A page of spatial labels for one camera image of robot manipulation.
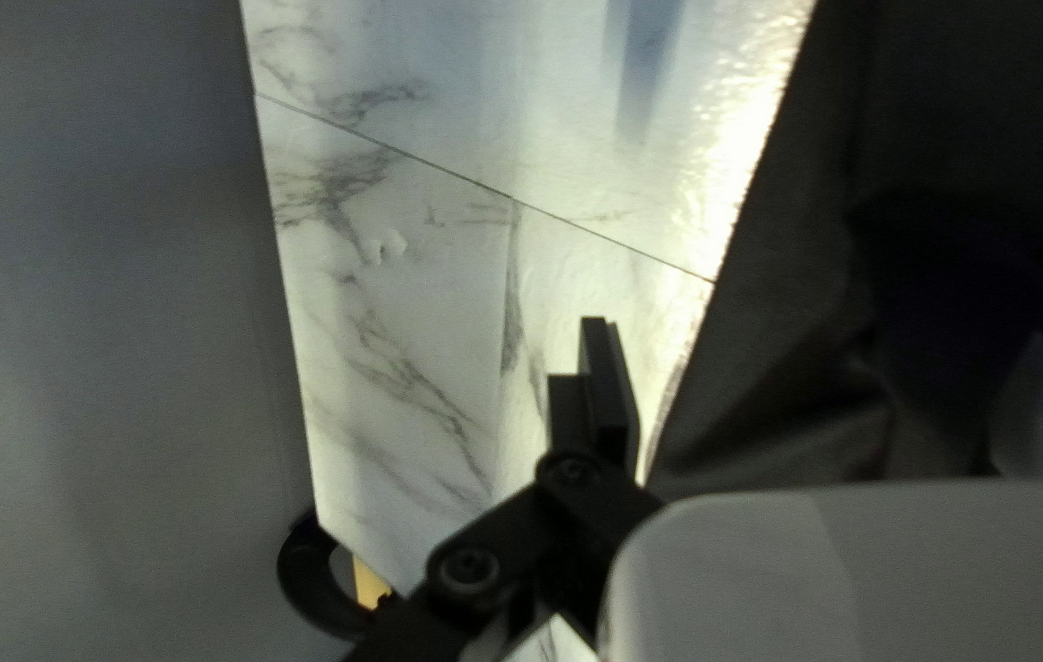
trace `black mount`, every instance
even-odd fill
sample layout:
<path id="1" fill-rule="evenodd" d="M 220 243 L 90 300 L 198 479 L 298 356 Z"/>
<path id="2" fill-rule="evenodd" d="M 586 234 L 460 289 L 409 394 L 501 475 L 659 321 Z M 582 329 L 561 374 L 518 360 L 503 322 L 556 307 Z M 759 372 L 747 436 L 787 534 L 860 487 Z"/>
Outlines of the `black mount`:
<path id="1" fill-rule="evenodd" d="M 661 506 L 634 482 L 639 420 L 615 324 L 583 318 L 579 373 L 551 374 L 548 387 L 551 447 L 529 487 L 437 546 L 407 599 L 365 621 L 329 605 L 359 642 L 347 662 L 495 661 L 555 614 L 597 646 L 615 553 Z M 281 580 L 310 622 L 337 632 L 320 606 L 294 597 L 321 591 L 291 585 L 332 577 L 302 569 Z"/>

